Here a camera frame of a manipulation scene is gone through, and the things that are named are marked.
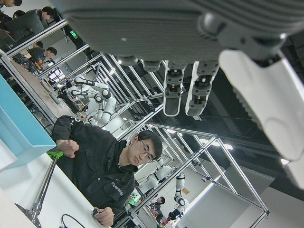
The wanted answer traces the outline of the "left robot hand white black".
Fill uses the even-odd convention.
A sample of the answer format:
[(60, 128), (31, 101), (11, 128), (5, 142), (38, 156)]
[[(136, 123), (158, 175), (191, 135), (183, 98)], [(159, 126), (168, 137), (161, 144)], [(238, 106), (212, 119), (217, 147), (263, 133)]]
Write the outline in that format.
[(194, 63), (187, 115), (207, 100), (207, 63), (221, 68), (237, 98), (288, 160), (285, 170), (304, 186), (304, 85), (281, 52), (287, 37), (304, 28), (301, 0), (55, 0), (53, 4), (93, 49), (151, 70), (162, 60), (178, 70), (164, 80), (164, 109), (179, 112), (171, 90), (181, 68)]

